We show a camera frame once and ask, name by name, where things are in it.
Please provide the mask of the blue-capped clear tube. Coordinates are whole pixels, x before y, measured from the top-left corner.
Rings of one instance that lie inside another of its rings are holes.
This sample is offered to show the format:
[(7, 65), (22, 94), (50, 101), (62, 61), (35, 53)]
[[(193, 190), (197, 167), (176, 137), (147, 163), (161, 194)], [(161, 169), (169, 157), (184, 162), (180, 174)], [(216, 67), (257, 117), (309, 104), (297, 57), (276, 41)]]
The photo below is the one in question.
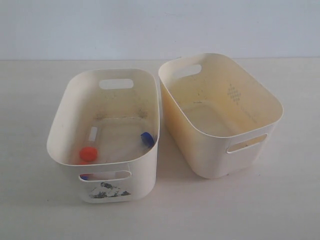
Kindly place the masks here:
[(141, 138), (143, 146), (148, 150), (152, 149), (156, 143), (153, 136), (149, 132), (146, 132), (146, 131), (140, 135), (140, 138)]
[(90, 174), (81, 174), (80, 178), (83, 181), (103, 181), (104, 177), (95, 173), (90, 173)]

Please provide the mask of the cream plastic bin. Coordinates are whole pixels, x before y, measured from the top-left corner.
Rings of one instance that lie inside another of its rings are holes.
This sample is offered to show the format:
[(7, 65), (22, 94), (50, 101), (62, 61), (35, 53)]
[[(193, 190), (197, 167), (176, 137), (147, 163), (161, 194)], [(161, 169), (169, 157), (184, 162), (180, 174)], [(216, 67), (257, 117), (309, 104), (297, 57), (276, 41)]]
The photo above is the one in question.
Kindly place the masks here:
[[(88, 165), (79, 151), (90, 127), (98, 127), (98, 157)], [(155, 145), (146, 149), (141, 134)], [(87, 203), (138, 200), (156, 183), (160, 107), (155, 78), (141, 69), (99, 69), (72, 78), (47, 138), (47, 152)], [(98, 174), (102, 181), (85, 181)]]
[(168, 61), (158, 76), (166, 128), (206, 179), (249, 167), (283, 116), (281, 102), (222, 54)]

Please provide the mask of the orange-capped clear tube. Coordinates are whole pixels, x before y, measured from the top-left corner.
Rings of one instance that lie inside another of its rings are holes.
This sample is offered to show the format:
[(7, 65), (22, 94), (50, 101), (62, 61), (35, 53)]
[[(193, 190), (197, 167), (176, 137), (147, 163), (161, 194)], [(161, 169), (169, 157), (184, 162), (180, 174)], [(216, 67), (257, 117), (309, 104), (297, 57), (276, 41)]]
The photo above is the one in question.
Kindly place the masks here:
[(84, 160), (82, 160), (82, 161), (79, 162), (79, 165), (90, 165), (90, 164), (91, 164), (90, 161), (84, 161)]
[(98, 127), (91, 126), (79, 151), (79, 158), (86, 162), (94, 162), (98, 158)]

